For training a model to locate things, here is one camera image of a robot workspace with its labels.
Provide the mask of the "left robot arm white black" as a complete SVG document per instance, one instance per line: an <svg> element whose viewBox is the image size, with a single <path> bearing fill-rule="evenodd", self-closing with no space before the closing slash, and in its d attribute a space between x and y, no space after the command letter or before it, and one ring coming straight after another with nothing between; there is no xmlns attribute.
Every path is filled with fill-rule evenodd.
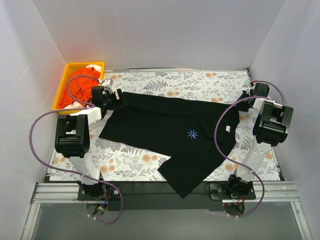
<svg viewBox="0 0 320 240"><path fill-rule="evenodd" d="M102 85L93 87L91 103L95 106L58 117L54 147L56 152L67 158L75 167L75 171L79 172L78 184L83 192L95 200L101 200L107 191L106 185L101 183L101 172L88 155L89 126L102 120L108 110L118 110L127 104L121 89L112 92L110 88Z"/></svg>

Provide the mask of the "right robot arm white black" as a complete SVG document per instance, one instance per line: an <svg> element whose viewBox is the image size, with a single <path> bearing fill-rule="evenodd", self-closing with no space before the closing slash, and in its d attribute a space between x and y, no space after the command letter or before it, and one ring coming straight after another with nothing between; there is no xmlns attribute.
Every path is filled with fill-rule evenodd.
<svg viewBox="0 0 320 240"><path fill-rule="evenodd" d="M254 173L257 172L267 154L278 144L283 143L289 133L294 109L284 103L276 103L269 96L270 83L254 81L251 89L243 91L241 103L237 109L247 112L258 110L258 116L253 126L253 142L244 158L243 164L230 175L226 186L227 195L232 199L245 197L253 192Z"/></svg>

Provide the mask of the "black t shirt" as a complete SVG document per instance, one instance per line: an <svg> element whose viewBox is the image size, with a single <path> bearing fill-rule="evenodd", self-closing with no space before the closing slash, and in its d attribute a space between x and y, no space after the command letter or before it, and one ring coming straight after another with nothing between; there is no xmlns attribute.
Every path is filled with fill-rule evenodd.
<svg viewBox="0 0 320 240"><path fill-rule="evenodd" d="M236 144L239 111L228 104L125 92L100 138L168 156L158 172L182 197L224 161Z"/></svg>

